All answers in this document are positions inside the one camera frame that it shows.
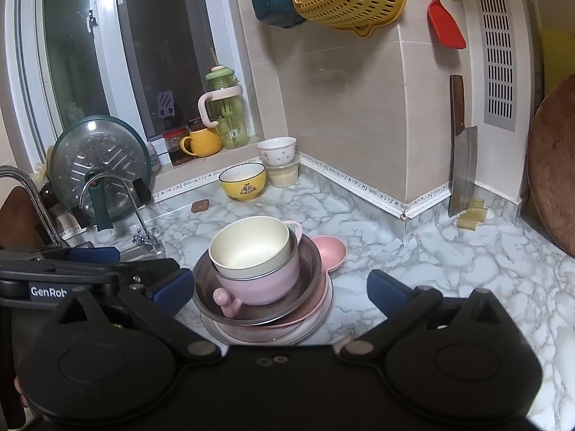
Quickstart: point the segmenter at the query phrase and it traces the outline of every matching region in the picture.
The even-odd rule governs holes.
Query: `stainless steel bowl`
[[[292,247],[297,244],[290,232]],[[277,302],[264,306],[242,305],[235,319],[226,318],[221,307],[213,299],[214,290],[221,287],[216,269],[206,251],[194,267],[194,303],[209,318],[231,326],[259,326],[280,319],[297,309],[316,289],[321,278],[321,256],[314,242],[306,235],[301,237],[298,247],[300,256],[300,277],[286,296]]]

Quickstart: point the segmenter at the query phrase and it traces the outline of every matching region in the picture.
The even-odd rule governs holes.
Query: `faucet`
[[[82,203],[83,203],[84,196],[86,195],[86,191],[88,190],[88,188],[90,187],[92,182],[96,181],[96,180],[100,180],[102,178],[115,179],[126,190],[126,194],[128,195],[128,199],[130,200],[130,203],[132,204],[132,207],[134,208],[134,211],[136,212],[136,217],[138,217],[138,220],[140,221],[140,225],[142,226],[142,228],[138,228],[136,233],[134,234],[134,236],[132,238],[132,243],[135,243],[136,246],[142,246],[149,251],[155,251],[156,249],[158,249],[158,247],[160,246],[161,243],[148,230],[146,223],[144,222],[142,216],[140,215],[140,211],[138,211],[138,205],[136,204],[136,201],[134,200],[132,193],[130,192],[130,189],[128,188],[128,185],[126,184],[126,180],[123,178],[120,178],[118,175],[116,175],[114,173],[110,173],[110,172],[102,172],[102,173],[98,173],[97,175],[94,175],[92,178],[90,178],[86,182],[86,184],[82,188],[82,192],[80,193],[80,209],[83,208]]]
[[[30,179],[28,174],[19,168],[12,167],[11,165],[0,165],[0,178],[2,177],[15,179],[25,188],[26,191],[28,191],[32,204],[34,204],[34,209],[36,209],[36,213],[38,213],[38,216],[42,220],[44,228],[46,229],[53,245],[56,247],[70,247],[70,245],[60,236],[56,225],[51,219],[50,214],[48,214],[48,211],[40,198],[36,185]]]

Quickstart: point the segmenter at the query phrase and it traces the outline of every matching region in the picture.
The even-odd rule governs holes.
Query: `sink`
[[[124,251],[120,251],[121,263],[161,259],[163,257],[166,257],[166,249],[161,241],[157,242],[155,250],[150,250],[146,245],[134,245]]]

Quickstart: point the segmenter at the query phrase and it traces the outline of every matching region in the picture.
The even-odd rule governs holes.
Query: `green lid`
[[[208,74],[206,74],[206,80],[211,81],[213,79],[217,79],[219,77],[224,76],[233,76],[234,70],[232,68],[228,68],[224,65],[214,66]]]

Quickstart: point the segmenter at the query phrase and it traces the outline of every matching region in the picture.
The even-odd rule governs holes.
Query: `red spatula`
[[[461,34],[457,22],[449,14],[441,0],[432,0],[427,8],[427,17],[433,26],[441,45],[462,50],[467,47],[464,36]]]

